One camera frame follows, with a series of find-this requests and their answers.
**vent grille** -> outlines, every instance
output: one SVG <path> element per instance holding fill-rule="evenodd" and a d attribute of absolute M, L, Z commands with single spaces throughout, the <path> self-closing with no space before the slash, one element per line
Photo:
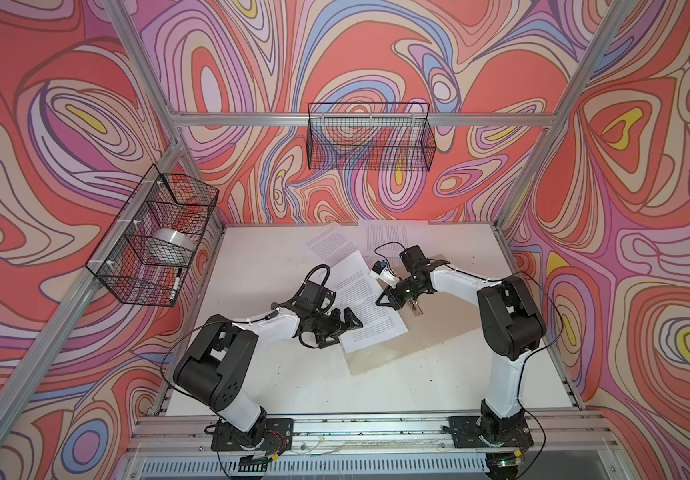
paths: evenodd
<path fill-rule="evenodd" d="M 238 472 L 238 458 L 223 456 L 222 465 L 231 477 L 256 476 Z M 282 456 L 268 465 L 265 476 L 313 476 L 409 473 L 480 473 L 488 472 L 484 453 L 429 453 L 403 455 L 322 455 Z M 146 458 L 142 478 L 213 477 L 222 475 L 214 457 Z"/>

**paper with text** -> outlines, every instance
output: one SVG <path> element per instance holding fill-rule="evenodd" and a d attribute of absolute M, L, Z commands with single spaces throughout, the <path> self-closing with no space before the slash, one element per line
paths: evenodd
<path fill-rule="evenodd" d="M 414 220 L 359 220 L 358 238 L 359 250 L 369 265 L 374 264 L 381 257 L 374 253 L 374 249 L 388 242 L 398 242 L 409 248 L 418 244 L 416 238 L 417 226 L 427 227 L 428 223 Z M 403 265 L 401 257 L 403 251 L 399 245 L 384 245 L 378 252 L 387 257 L 390 266 L 395 270 Z"/>
<path fill-rule="evenodd" d="M 329 266 L 336 265 L 358 250 L 356 243 L 339 224 L 332 224 L 322 233 L 311 238 L 305 245 Z"/>
<path fill-rule="evenodd" d="M 362 329 L 340 336 L 345 353 L 390 340 L 408 331 L 398 312 L 374 304 L 382 288 L 369 276 L 369 268 L 358 250 L 332 267 L 326 287 L 337 293 L 336 308 L 344 310 L 349 306 L 363 322 Z"/>

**colorful wall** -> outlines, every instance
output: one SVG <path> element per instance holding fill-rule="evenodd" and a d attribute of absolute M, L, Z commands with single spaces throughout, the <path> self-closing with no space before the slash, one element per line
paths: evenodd
<path fill-rule="evenodd" d="M 167 147 L 101 2 L 0 1 L 0 389 Z M 107 478 L 158 392 L 174 309 L 91 303 L 0 451 L 0 478 Z"/>
<path fill-rule="evenodd" d="M 428 101 L 551 112 L 604 1 L 151 0 L 133 13 L 173 110 L 296 112 L 311 101 Z M 305 128 L 183 131 L 227 223 L 491 221 L 539 134 L 437 128 L 427 172 L 311 172 Z"/>
<path fill-rule="evenodd" d="M 583 399 L 690 480 L 690 2 L 639 2 L 506 231 Z"/>

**metal grate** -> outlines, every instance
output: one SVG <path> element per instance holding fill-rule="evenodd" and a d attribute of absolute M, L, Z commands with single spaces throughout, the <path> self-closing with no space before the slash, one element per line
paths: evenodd
<path fill-rule="evenodd" d="M 231 477 L 256 476 L 239 472 L 238 458 L 223 456 L 222 465 Z M 265 476 L 323 476 L 362 474 L 443 474 L 488 472 L 485 453 L 371 454 L 281 456 L 268 465 Z M 222 475 L 216 457 L 146 458 L 142 478 L 174 479 Z"/>
<path fill-rule="evenodd" d="M 218 194 L 216 188 L 187 175 L 158 174 L 123 235 L 92 273 L 122 303 L 173 306 Z M 157 238 L 162 229 L 176 230 L 195 248 Z"/>
<path fill-rule="evenodd" d="M 430 170 L 436 154 L 423 102 L 308 104 L 312 170 Z"/>

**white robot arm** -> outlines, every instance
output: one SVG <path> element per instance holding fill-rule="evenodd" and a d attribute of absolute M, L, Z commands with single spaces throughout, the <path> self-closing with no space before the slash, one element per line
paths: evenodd
<path fill-rule="evenodd" d="M 310 277 L 320 269 L 326 276 L 319 285 Z M 296 336 L 303 346 L 322 349 L 339 343 L 344 332 L 363 328 L 350 308 L 341 315 L 339 309 L 329 311 L 336 298 L 324 286 L 329 272 L 327 265 L 314 267 L 291 299 L 273 303 L 263 315 L 242 320 L 212 315 L 174 368 L 174 382 L 227 421 L 231 444 L 255 448 L 268 432 L 264 409 L 241 388 L 255 348 Z M 314 335 L 314 346 L 302 340 L 304 332 Z M 214 351 L 225 354 L 218 359 Z"/>
<path fill-rule="evenodd" d="M 444 260 L 428 259 L 419 246 L 400 253 L 409 277 L 401 280 L 386 262 L 377 262 L 371 275 L 388 287 L 378 306 L 396 310 L 423 293 L 446 292 L 476 305 L 486 343 L 495 353 L 489 389 L 481 405 L 480 439 L 487 446 L 509 440 L 524 421 L 518 400 L 524 361 L 539 347 L 547 328 L 523 279 L 493 280 L 460 270 Z"/>

